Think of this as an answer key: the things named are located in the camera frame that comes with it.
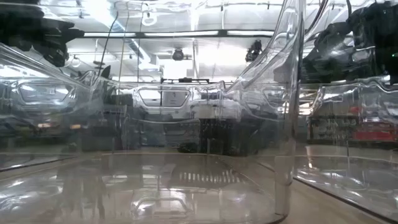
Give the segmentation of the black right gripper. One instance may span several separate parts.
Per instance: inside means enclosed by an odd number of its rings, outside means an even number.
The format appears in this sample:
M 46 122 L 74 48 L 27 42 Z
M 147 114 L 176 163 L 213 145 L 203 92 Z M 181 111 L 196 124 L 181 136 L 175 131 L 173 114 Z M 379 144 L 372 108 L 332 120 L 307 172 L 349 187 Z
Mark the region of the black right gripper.
M 353 47 L 345 44 L 351 27 L 347 22 L 329 24 L 314 41 L 314 48 L 302 62 L 302 83 L 330 83 L 341 80 L 349 67 Z

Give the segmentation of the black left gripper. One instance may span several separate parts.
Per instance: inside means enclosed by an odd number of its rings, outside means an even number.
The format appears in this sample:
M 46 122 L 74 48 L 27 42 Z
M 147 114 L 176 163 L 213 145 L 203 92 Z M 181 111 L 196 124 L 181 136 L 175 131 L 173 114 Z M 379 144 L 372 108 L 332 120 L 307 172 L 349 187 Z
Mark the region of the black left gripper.
M 84 35 L 85 32 L 79 29 L 47 29 L 33 41 L 32 46 L 52 65 L 64 67 L 69 59 L 67 43 Z

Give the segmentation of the clear plastic basket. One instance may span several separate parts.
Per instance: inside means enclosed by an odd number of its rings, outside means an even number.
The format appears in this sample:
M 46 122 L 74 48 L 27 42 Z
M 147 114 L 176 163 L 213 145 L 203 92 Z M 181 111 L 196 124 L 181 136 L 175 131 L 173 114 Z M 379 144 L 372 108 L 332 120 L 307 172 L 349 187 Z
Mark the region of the clear plastic basket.
M 274 35 L 81 37 L 64 67 L 0 42 L 0 224 L 284 220 L 305 3 L 40 0 L 85 33 Z M 262 53 L 246 62 L 255 40 Z
M 299 100 L 295 178 L 398 224 L 398 85 L 304 84 Z

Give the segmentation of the black ceiling-mounted device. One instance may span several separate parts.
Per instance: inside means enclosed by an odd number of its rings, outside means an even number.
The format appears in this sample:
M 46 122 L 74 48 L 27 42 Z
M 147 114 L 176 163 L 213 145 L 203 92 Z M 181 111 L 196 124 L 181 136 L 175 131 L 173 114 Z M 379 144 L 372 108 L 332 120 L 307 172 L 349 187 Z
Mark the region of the black ceiling-mounted device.
M 246 62 L 253 62 L 262 53 L 262 42 L 261 40 L 255 40 L 254 43 L 248 48 L 245 56 Z

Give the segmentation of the black aluminium table frame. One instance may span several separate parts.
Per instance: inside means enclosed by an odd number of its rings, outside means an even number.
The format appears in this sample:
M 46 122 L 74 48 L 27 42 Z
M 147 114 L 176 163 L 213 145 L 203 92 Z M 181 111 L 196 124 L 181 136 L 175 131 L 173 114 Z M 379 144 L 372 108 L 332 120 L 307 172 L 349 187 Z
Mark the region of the black aluminium table frame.
M 86 32 L 83 38 L 173 39 L 196 37 L 272 37 L 271 30 L 195 30 L 185 32 Z

